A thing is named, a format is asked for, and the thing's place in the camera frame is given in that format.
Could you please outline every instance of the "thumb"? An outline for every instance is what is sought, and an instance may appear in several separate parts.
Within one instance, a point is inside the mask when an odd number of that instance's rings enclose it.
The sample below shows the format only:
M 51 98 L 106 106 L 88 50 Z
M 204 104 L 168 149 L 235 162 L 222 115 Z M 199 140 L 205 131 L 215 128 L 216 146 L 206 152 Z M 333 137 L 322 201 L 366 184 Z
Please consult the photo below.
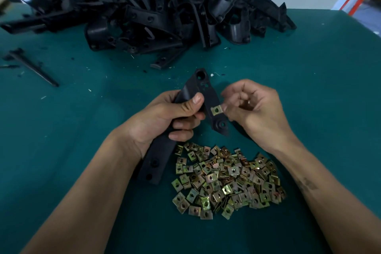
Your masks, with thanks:
M 234 105 L 227 105 L 225 103 L 221 105 L 221 108 L 230 121 L 236 121 L 241 126 L 245 125 L 246 118 L 251 113 L 250 111 L 244 110 L 240 107 L 236 107 Z
M 193 116 L 200 110 L 204 103 L 204 96 L 198 92 L 194 97 L 183 103 L 165 103 L 165 109 L 162 112 L 165 119 L 176 119 L 178 117 Z

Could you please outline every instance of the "fingernail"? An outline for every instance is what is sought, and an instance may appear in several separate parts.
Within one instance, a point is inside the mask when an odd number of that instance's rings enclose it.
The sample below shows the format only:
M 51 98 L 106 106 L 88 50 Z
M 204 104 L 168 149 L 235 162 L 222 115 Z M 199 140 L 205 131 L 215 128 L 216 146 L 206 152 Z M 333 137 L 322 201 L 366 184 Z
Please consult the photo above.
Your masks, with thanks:
M 193 100 L 193 103 L 199 103 L 201 100 L 201 94 L 199 92 L 196 93 L 192 100 Z
M 176 133 L 169 133 L 168 137 L 171 139 L 171 140 L 174 140 L 174 139 L 177 139 L 178 135 Z
M 173 122 L 173 125 L 172 125 L 175 129 L 181 129 L 183 127 L 183 123 L 182 122 Z

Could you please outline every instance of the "hand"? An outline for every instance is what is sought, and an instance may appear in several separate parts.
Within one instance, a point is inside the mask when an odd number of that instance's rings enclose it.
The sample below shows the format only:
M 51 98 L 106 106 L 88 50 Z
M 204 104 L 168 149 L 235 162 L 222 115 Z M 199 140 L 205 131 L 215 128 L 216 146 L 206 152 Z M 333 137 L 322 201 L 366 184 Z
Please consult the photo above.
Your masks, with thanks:
M 221 95 L 225 115 L 230 121 L 238 122 L 265 151 L 275 155 L 290 141 L 299 142 L 275 89 L 242 79 L 225 88 Z
M 205 119 L 205 114 L 198 112 L 204 103 L 202 93 L 184 103 L 172 103 L 180 90 L 160 94 L 145 109 L 136 113 L 114 132 L 122 143 L 130 143 L 143 158 L 152 140 L 162 134 L 173 121 L 173 128 L 179 131 L 169 133 L 174 141 L 187 141 L 193 137 L 193 130 Z

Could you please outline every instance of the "right hand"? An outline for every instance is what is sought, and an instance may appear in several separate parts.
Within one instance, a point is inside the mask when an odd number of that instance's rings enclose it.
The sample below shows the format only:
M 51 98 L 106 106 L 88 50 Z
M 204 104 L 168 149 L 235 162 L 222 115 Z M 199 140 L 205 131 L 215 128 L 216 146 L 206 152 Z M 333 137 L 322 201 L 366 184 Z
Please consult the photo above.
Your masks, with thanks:
M 222 110 L 238 122 L 265 151 L 276 155 L 290 143 L 300 143 L 292 132 L 275 89 L 249 79 L 229 85 L 221 93 Z

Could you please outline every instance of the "pile of black plastic parts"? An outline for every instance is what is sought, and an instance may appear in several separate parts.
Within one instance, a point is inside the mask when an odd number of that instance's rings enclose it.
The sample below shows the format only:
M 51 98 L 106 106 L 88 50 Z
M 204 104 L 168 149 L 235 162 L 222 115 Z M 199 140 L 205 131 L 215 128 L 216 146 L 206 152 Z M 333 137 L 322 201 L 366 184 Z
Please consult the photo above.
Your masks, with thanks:
M 152 67 L 163 69 L 201 40 L 205 50 L 219 45 L 217 32 L 233 44 L 250 33 L 264 37 L 268 26 L 296 29 L 286 4 L 271 0 L 31 0 L 33 15 L 4 22 L 11 34 L 56 32 L 87 23 L 93 51 L 121 49 L 129 54 L 159 53 Z

